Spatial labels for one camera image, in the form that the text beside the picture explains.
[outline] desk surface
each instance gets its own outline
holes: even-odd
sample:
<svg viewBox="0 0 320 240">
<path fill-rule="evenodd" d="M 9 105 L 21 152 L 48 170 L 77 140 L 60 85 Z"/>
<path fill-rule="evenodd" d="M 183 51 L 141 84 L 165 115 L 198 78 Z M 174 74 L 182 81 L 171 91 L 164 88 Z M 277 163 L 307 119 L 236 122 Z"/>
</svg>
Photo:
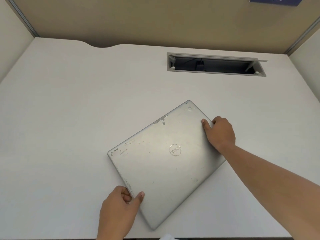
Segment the desk surface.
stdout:
<svg viewBox="0 0 320 240">
<path fill-rule="evenodd" d="M 266 77 L 168 72 L 166 52 L 257 57 Z M 0 84 L 0 239 L 95 238 L 121 178 L 107 152 L 186 100 L 237 145 L 320 184 L 320 103 L 286 55 L 35 38 Z M 128 238 L 289 234 L 225 162 L 152 231 Z"/>
</svg>

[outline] forearm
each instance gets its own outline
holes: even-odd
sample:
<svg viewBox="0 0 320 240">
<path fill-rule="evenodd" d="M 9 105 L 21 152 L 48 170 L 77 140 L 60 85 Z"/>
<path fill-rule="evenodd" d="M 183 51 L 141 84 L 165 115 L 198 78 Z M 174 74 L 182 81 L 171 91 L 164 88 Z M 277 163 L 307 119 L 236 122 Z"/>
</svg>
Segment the forearm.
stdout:
<svg viewBox="0 0 320 240">
<path fill-rule="evenodd" d="M 320 239 L 320 186 L 235 145 L 219 151 L 262 206 L 296 239 Z"/>
</svg>

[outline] right hand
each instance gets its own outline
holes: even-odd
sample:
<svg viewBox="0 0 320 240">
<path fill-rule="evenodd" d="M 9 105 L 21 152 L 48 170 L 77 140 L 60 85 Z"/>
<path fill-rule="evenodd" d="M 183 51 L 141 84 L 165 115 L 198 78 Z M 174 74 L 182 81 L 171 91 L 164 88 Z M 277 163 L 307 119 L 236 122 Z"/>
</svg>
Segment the right hand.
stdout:
<svg viewBox="0 0 320 240">
<path fill-rule="evenodd" d="M 212 121 L 212 128 L 210 127 L 207 120 L 202 119 L 201 122 L 207 135 L 208 141 L 220 153 L 224 146 L 235 145 L 236 136 L 233 131 L 232 125 L 226 118 L 221 118 L 220 116 L 215 117 Z"/>
</svg>

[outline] laptop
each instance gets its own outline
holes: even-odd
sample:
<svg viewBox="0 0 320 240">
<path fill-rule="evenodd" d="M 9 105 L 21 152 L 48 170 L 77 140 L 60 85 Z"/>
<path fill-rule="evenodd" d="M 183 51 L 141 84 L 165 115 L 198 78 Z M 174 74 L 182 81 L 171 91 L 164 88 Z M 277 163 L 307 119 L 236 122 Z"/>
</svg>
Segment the laptop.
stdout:
<svg viewBox="0 0 320 240">
<path fill-rule="evenodd" d="M 209 143 L 190 100 L 108 152 L 132 197 L 144 191 L 140 211 L 155 230 L 224 161 Z"/>
</svg>

